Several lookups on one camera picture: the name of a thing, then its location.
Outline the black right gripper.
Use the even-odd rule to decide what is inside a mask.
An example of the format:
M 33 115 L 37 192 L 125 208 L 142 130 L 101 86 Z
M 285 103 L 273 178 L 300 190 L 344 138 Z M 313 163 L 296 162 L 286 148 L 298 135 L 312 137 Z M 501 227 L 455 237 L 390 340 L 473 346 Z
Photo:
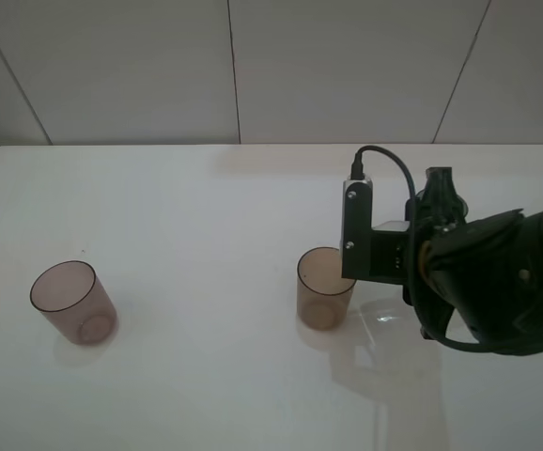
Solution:
M 451 167 L 430 167 L 416 195 L 415 281 L 411 303 L 418 317 L 440 335 L 458 312 L 480 343 L 518 343 L 512 253 L 522 215 L 493 215 L 465 223 L 468 206 L 456 191 Z

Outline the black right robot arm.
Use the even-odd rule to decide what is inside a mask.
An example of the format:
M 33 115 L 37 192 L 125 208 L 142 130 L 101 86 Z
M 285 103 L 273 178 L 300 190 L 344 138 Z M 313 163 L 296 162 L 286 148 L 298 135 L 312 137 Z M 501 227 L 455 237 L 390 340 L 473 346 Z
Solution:
M 543 352 L 543 211 L 467 221 L 449 167 L 430 167 L 406 203 L 403 300 L 423 338 L 452 350 Z

